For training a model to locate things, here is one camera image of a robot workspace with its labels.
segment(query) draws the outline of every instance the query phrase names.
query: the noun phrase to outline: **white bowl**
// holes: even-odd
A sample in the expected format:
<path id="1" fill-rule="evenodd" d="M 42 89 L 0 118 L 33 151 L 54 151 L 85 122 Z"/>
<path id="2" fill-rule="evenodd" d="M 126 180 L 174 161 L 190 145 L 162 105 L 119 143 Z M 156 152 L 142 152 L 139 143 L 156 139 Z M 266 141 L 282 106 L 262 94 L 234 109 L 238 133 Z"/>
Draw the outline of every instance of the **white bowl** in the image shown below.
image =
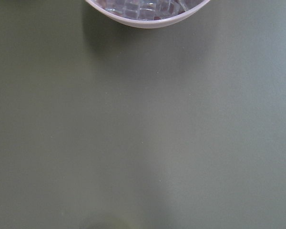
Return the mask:
<path id="1" fill-rule="evenodd" d="M 180 22 L 192 14 L 196 13 L 198 10 L 200 10 L 205 4 L 207 4 L 210 0 L 204 0 L 199 5 L 195 6 L 194 8 L 181 13 L 177 16 L 161 19 L 161 20 L 154 20 L 154 21 L 140 21 L 140 20 L 133 20 L 128 18 L 123 18 L 117 15 L 114 15 L 112 13 L 107 12 L 100 6 L 98 6 L 93 0 L 86 0 L 90 5 L 92 5 L 95 9 L 97 9 L 99 12 L 105 14 L 107 17 L 118 21 L 119 23 L 122 23 L 124 25 L 129 25 L 137 28 L 143 28 L 143 29 L 154 29 L 154 28 L 160 28 L 168 25 L 175 24 L 177 22 Z"/>

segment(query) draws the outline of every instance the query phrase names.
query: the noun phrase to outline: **plastic bowl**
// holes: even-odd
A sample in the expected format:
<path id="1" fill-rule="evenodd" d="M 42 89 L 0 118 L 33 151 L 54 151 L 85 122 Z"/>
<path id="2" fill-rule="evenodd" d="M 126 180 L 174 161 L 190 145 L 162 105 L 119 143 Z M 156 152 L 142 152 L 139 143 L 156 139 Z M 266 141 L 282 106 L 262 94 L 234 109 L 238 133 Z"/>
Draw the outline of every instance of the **plastic bowl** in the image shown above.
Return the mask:
<path id="1" fill-rule="evenodd" d="M 140 20 L 133 20 L 128 18 L 123 18 L 117 15 L 114 15 L 112 13 L 107 12 L 103 8 L 101 8 L 99 5 L 97 5 L 93 0 L 86 0 L 90 5 L 92 5 L 95 9 L 97 9 L 99 12 L 105 14 L 107 17 L 122 23 L 124 25 L 129 25 L 136 28 L 143 28 L 143 29 L 155 29 L 160 27 L 165 27 L 168 25 L 175 24 L 177 22 L 180 22 L 192 14 L 196 13 L 198 10 L 200 10 L 205 4 L 207 4 L 210 0 L 204 0 L 194 8 L 191 8 L 190 10 L 181 13 L 179 15 L 173 16 L 171 18 L 161 19 L 161 20 L 154 20 L 154 21 L 140 21 Z"/>

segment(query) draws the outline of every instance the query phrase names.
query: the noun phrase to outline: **bowl of clear cubes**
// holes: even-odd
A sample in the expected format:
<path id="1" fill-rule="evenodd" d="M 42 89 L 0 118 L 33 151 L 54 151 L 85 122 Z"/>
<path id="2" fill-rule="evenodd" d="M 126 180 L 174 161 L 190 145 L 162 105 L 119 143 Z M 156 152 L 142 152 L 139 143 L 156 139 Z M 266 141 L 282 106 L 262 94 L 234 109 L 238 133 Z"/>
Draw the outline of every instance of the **bowl of clear cubes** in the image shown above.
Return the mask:
<path id="1" fill-rule="evenodd" d="M 95 9 L 122 24 L 160 28 L 191 16 L 210 0 L 86 0 Z"/>

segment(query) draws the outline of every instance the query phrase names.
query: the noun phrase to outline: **gray table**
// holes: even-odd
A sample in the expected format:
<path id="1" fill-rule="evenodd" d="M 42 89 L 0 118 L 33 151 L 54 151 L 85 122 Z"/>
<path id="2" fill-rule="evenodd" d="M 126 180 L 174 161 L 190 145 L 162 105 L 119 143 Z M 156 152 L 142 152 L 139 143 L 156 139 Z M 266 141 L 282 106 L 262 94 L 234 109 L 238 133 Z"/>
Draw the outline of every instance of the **gray table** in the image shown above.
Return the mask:
<path id="1" fill-rule="evenodd" d="M 0 0 L 0 229 L 286 229 L 286 0 L 120 25 Z"/>

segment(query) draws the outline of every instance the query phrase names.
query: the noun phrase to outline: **gray surface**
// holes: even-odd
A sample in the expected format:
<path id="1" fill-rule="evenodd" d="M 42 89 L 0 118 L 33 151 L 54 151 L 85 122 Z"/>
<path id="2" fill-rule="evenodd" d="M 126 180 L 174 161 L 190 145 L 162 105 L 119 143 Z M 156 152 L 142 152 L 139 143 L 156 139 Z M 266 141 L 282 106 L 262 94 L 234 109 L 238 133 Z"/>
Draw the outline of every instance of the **gray surface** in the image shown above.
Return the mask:
<path id="1" fill-rule="evenodd" d="M 0 229 L 286 229 L 286 0 L 156 30 L 0 0 Z"/>

